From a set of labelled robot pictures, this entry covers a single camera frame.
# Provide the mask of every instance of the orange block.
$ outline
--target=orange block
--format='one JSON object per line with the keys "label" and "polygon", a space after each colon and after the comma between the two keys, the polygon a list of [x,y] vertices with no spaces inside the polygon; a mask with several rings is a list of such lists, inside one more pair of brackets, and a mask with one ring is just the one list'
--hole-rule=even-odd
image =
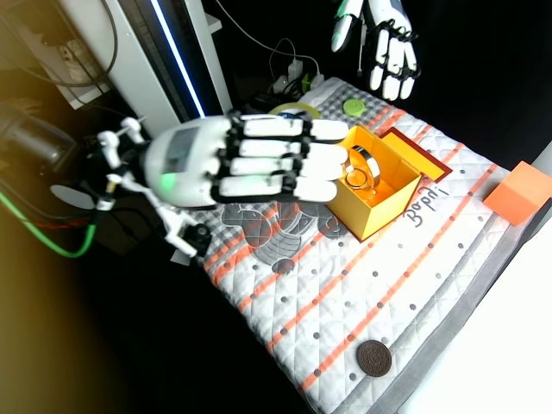
{"label": "orange block", "polygon": [[552,178],[522,161],[483,204],[518,226],[537,213],[551,197]]}

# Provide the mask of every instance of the green cable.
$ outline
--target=green cable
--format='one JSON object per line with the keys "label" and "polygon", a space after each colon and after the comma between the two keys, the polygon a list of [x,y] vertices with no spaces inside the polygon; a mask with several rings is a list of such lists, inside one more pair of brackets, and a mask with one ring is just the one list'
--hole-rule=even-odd
{"label": "green cable", "polygon": [[9,211],[11,211],[14,216],[19,218],[22,221],[22,224],[29,229],[31,233],[33,233],[38,240],[46,244],[49,248],[51,248],[55,253],[60,254],[64,257],[67,257],[69,259],[76,259],[80,256],[82,256],[84,253],[88,251],[92,244],[92,240],[94,239],[94,233],[96,233],[96,224],[89,224],[88,229],[86,229],[86,236],[85,241],[83,242],[82,247],[77,250],[76,252],[68,252],[65,249],[61,248],[57,244],[55,244],[53,241],[51,241],[44,233],[42,233],[36,226],[34,226],[21,211],[6,197],[0,192],[0,201],[8,208]]}

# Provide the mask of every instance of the white robotic hand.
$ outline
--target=white robotic hand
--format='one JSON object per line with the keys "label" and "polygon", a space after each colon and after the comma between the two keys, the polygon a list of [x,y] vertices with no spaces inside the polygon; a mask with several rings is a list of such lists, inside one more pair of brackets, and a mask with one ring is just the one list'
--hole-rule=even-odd
{"label": "white robotic hand", "polygon": [[[332,50],[343,49],[350,36],[353,22],[361,17],[373,24],[368,38],[375,44],[373,63],[370,64],[369,87],[377,91],[382,86],[384,99],[406,99],[419,76],[416,55],[412,47],[415,35],[400,0],[343,0],[337,13],[332,38]],[[366,32],[363,31],[362,43]]]}
{"label": "white robotic hand", "polygon": [[147,149],[147,185],[176,207],[268,200],[329,202],[342,175],[344,122],[212,116],[166,131]]}

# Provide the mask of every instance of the orange stripe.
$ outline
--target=orange stripe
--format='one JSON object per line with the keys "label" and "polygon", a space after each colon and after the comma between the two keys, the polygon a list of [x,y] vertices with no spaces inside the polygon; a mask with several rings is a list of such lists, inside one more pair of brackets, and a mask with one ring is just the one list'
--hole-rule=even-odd
{"label": "orange stripe", "polygon": [[[303,256],[309,253],[309,251],[317,245],[317,243],[320,241],[320,239],[323,238],[323,236],[324,234],[322,233],[318,233],[317,235],[315,235],[314,239],[307,243],[298,254],[291,258],[292,262],[297,263],[298,261],[300,261]],[[238,310],[243,311],[245,308],[247,308],[248,305],[253,302],[253,299],[263,293],[272,283],[278,280],[281,276],[283,276],[283,273],[273,273],[273,275],[262,282],[250,296],[246,297],[240,302],[240,304],[238,305]]]}
{"label": "orange stripe", "polygon": [[[264,217],[267,220],[270,220],[277,213],[278,213],[277,209],[270,209],[269,211],[267,211],[267,213],[264,215]],[[216,253],[214,253],[208,260],[206,260],[204,262],[205,271],[209,271],[210,267],[213,264],[215,264],[217,260],[219,260],[227,252],[229,252],[231,248],[233,248],[234,246],[237,246],[238,244],[240,244],[242,242],[242,240],[245,238],[245,233],[247,231],[249,231],[250,229],[253,229],[254,225],[256,225],[255,221],[252,221],[251,223],[249,223],[248,226],[245,227],[239,235],[237,235],[234,238],[227,241],[223,246],[221,246],[221,248]]]}
{"label": "orange stripe", "polygon": [[[276,232],[281,230],[281,227],[279,225],[280,221],[285,221],[292,217],[294,213],[296,213],[298,210],[297,204],[294,204],[293,209],[290,209],[288,214],[285,217],[282,217],[279,220],[276,220],[274,223],[270,226],[270,236],[269,239],[272,238],[272,235],[275,235]],[[232,254],[227,260],[224,261],[223,265],[220,266],[213,275],[213,284],[215,286],[218,286],[221,280],[223,279],[226,274],[232,270],[234,267],[236,267],[242,260],[246,259],[249,255],[251,255],[257,248],[254,248],[252,246],[245,246],[241,249],[239,249],[237,252]]]}
{"label": "orange stripe", "polygon": [[395,113],[389,116],[383,124],[379,128],[377,128],[374,133],[376,135],[381,135],[385,133],[390,127],[395,125],[395,122],[398,121],[401,117],[406,115],[406,112],[403,110],[395,110]]}
{"label": "orange stripe", "polygon": [[416,144],[418,144],[418,143],[422,140],[422,138],[424,138],[425,135],[426,135],[428,132],[430,132],[430,129],[431,129],[431,128],[433,128],[433,127],[431,127],[431,125],[427,124],[425,127],[423,127],[422,131],[421,131],[418,135],[416,135],[416,137],[413,139],[413,141],[414,141]]}
{"label": "orange stripe", "polygon": [[[456,217],[464,210],[467,203],[469,203],[470,199],[472,198],[473,194],[481,188],[481,186],[488,180],[489,176],[494,172],[494,170],[497,168],[495,164],[492,164],[492,166],[480,177],[480,179],[477,180],[477,182],[474,184],[474,186],[471,188],[470,192],[464,196],[461,203],[456,208],[453,215],[447,220],[445,224],[441,227],[441,229],[433,236],[433,238],[430,241],[430,244],[433,244],[435,246],[442,238],[442,236],[445,234],[445,232],[450,228],[452,225],[452,222],[456,219]],[[387,291],[387,294],[381,298],[380,302],[382,304],[386,304],[391,300],[391,298],[394,296],[394,294],[400,289],[400,287],[405,283],[405,281],[412,275],[412,273],[420,266],[420,264],[423,262],[423,260],[428,256],[432,249],[429,247],[426,247],[423,252],[414,260],[414,262],[406,269],[406,271],[399,277],[399,279],[395,282],[395,284]],[[353,342],[353,340],[362,333],[362,331],[368,326],[370,322],[380,313],[380,307],[374,307],[372,308],[367,315],[359,322],[358,325],[351,331],[349,335],[343,339],[343,341],[340,342],[340,344],[328,355],[328,357],[318,366],[319,373],[322,374],[323,372],[327,371],[328,368],[331,367],[333,362],[345,351],[345,349]],[[303,391],[306,391],[314,382],[317,380],[318,376],[316,376],[314,373],[309,375],[307,379],[301,384],[301,389]]]}
{"label": "orange stripe", "polygon": [[392,110],[393,107],[392,105],[387,105],[383,110],[381,110],[381,112],[376,115],[374,117],[374,119],[372,121],[370,121],[366,126],[368,127],[368,129],[370,129],[371,127],[373,127],[376,123],[378,123],[380,121],[381,118],[383,118],[383,116],[389,112],[390,110]]}
{"label": "orange stripe", "polygon": [[[460,149],[464,147],[464,144],[459,143],[456,145],[456,148],[453,149],[450,154],[448,154],[445,159],[451,160],[452,157],[460,151]],[[414,197],[411,200],[411,203],[413,203],[421,194],[416,192],[414,194]],[[304,306],[297,315],[288,321],[284,328],[289,332],[295,325],[297,325],[301,320],[306,316],[307,313],[309,313],[317,304],[324,299],[334,287],[337,286],[337,284],[345,279],[345,277],[351,273],[354,266],[368,253],[369,250],[373,248],[375,243],[383,237],[383,235],[391,228],[391,225],[385,226],[382,230],[380,230],[375,236],[374,240],[371,240],[367,246],[365,246],[346,266],[343,268],[342,272],[335,276],[321,291],[318,293],[314,299],[312,299],[306,306]],[[273,336],[273,339],[268,343],[267,348],[269,351],[272,351],[274,346],[283,338],[284,336],[278,332],[276,335]]]}

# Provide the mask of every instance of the quilted mat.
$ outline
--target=quilted mat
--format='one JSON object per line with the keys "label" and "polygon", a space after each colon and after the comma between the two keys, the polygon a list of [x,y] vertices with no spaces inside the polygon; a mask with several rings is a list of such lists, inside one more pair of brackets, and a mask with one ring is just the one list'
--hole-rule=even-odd
{"label": "quilted mat", "polygon": [[[343,113],[353,97],[364,101],[363,116]],[[481,202],[507,171],[340,79],[302,101],[376,134],[394,126],[453,172],[439,184],[424,180],[409,209],[364,242],[324,206],[197,211],[213,234],[204,268],[315,411],[395,412],[513,249],[515,230]],[[382,377],[357,363],[368,339],[391,350]]]}

